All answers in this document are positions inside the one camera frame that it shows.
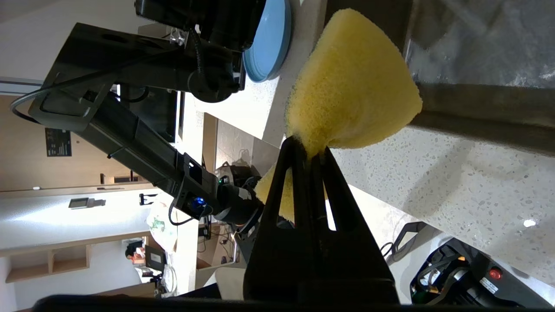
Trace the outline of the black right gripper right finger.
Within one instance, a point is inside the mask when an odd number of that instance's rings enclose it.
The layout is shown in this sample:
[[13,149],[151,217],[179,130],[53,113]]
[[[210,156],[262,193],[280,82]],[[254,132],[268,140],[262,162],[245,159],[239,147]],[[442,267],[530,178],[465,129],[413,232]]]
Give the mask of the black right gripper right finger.
[[334,303],[396,304],[395,279],[331,150],[312,159],[314,294]]

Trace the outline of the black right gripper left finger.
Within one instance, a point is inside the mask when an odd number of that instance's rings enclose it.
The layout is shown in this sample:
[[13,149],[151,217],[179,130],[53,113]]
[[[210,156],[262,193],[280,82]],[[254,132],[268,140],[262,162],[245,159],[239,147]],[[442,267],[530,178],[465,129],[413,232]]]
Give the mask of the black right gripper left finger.
[[[287,138],[280,150],[244,274],[246,300],[295,301],[299,282],[313,276],[310,261],[314,259],[315,248],[306,163],[307,154],[301,143],[294,137]],[[277,226],[288,171],[293,179],[295,229]]]

